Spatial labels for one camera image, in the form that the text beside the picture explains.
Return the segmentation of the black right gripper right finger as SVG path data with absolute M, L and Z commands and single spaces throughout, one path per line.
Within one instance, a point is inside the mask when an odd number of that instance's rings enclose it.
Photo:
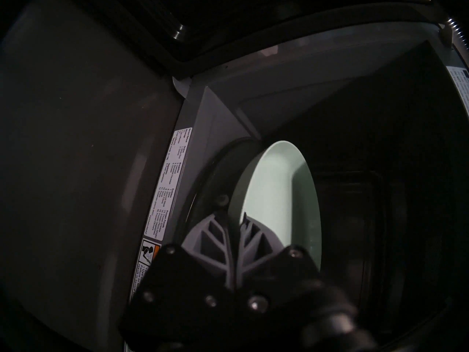
M 316 263 L 298 245 L 243 215 L 236 266 L 236 338 L 293 338 L 322 331 L 325 284 Z

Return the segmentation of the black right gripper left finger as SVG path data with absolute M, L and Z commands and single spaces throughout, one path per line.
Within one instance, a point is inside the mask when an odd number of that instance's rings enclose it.
M 227 316 L 235 261 L 226 212 L 158 252 L 119 324 L 128 346 L 190 346 Z

